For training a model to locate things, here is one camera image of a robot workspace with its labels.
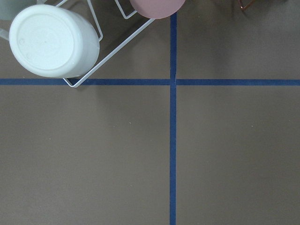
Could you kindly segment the white upturned cup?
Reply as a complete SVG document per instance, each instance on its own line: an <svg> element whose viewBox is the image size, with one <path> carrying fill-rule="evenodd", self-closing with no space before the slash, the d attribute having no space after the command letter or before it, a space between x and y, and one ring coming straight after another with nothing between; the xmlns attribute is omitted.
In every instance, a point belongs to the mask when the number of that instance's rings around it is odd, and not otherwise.
<svg viewBox="0 0 300 225"><path fill-rule="evenodd" d="M100 51L98 35L88 20L51 5L22 10L10 26L9 44L25 69L50 78L87 73Z"/></svg>

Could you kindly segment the pink upturned cup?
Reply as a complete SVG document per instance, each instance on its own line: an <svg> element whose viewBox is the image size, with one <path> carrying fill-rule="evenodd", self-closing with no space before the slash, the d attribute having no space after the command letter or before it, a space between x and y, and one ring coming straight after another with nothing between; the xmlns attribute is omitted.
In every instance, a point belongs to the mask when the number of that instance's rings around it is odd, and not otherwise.
<svg viewBox="0 0 300 225"><path fill-rule="evenodd" d="M176 13L185 0L130 0L132 7L142 16L162 19Z"/></svg>

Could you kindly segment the pale green cup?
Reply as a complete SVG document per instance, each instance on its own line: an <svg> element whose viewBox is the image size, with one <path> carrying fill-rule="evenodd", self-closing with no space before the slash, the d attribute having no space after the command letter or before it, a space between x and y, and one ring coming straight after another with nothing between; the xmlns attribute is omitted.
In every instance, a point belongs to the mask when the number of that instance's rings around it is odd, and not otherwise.
<svg viewBox="0 0 300 225"><path fill-rule="evenodd" d="M0 0L0 19L12 20L20 11L36 3L36 0Z"/></svg>

